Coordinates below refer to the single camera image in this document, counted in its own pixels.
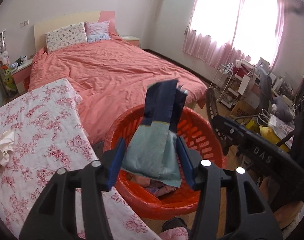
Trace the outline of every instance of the curtain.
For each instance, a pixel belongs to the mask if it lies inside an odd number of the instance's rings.
[[[212,67],[278,56],[285,0],[195,0],[183,51]]]

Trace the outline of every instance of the cardboard box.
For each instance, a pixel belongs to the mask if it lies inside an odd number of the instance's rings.
[[[238,103],[234,106],[233,110],[230,113],[230,117],[236,118],[239,116],[245,116],[245,115],[253,115],[256,113],[256,110],[250,106],[248,103],[240,100]]]

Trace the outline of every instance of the white cup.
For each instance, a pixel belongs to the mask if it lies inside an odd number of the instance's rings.
[[[25,64],[27,62],[27,56],[21,57],[21,64]]]

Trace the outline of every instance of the patterned pillow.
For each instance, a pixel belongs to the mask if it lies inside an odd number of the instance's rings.
[[[84,23],[72,24],[45,34],[47,52],[87,42]]]
[[[85,22],[87,42],[110,40],[111,38],[108,34],[109,23],[110,21],[105,21],[101,23]]]

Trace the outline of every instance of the crumpled tissue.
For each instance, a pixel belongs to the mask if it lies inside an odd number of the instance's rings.
[[[5,167],[9,162],[9,152],[13,151],[14,132],[6,131],[0,139],[0,166]]]

